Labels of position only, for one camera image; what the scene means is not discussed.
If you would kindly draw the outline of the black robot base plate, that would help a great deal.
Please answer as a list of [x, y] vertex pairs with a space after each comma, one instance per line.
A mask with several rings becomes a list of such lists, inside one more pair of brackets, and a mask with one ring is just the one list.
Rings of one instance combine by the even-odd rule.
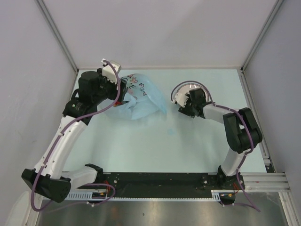
[[224, 179], [216, 173], [138, 173], [111, 172], [104, 173], [92, 186], [81, 189], [113, 190], [97, 183], [106, 183], [115, 188], [115, 198], [137, 199], [200, 199], [211, 198], [212, 190], [221, 193], [234, 193], [245, 187], [243, 176], [231, 176]]

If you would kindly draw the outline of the light blue printed plastic bag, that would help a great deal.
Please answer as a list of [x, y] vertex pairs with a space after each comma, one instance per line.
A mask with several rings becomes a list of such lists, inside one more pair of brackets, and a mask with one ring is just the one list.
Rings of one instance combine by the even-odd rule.
[[127, 93], [123, 104], [116, 105], [105, 113], [116, 119], [138, 120], [158, 111], [167, 113], [162, 91], [143, 74], [130, 74], [122, 77], [126, 82]]

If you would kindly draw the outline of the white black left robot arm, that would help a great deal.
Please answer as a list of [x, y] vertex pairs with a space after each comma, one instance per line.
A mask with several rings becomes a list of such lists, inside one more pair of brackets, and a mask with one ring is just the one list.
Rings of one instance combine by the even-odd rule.
[[93, 164], [81, 169], [63, 172], [65, 162], [78, 137], [87, 128], [92, 117], [99, 114], [98, 105], [109, 99], [122, 102], [127, 92], [126, 83], [119, 78], [121, 67], [109, 63], [96, 71], [86, 71], [78, 80], [70, 101], [66, 104], [59, 128], [45, 154], [33, 169], [25, 169], [22, 179], [31, 191], [31, 205], [39, 194], [60, 203], [70, 190], [90, 184], [93, 188], [103, 185], [103, 170]]

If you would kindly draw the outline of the round printed white plate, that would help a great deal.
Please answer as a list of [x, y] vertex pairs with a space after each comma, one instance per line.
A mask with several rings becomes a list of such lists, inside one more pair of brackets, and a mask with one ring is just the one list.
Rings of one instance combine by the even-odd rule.
[[186, 83], [180, 85], [178, 88], [176, 88], [175, 93], [189, 94], [190, 90], [198, 89], [198, 88], [201, 88], [204, 91], [206, 101], [209, 102], [210, 97], [209, 97], [208, 89], [204, 85], [196, 83], [196, 82], [186, 82]]

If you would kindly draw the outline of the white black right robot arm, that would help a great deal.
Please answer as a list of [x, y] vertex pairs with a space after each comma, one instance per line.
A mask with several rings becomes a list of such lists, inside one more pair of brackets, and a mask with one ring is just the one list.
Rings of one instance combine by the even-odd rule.
[[216, 183], [222, 189], [229, 189], [234, 182], [239, 183], [240, 169], [246, 157], [263, 139], [252, 110], [234, 110], [218, 105], [202, 88], [178, 91], [173, 103], [180, 106], [179, 112], [189, 117], [214, 120], [224, 125], [229, 150], [224, 162], [218, 167]]

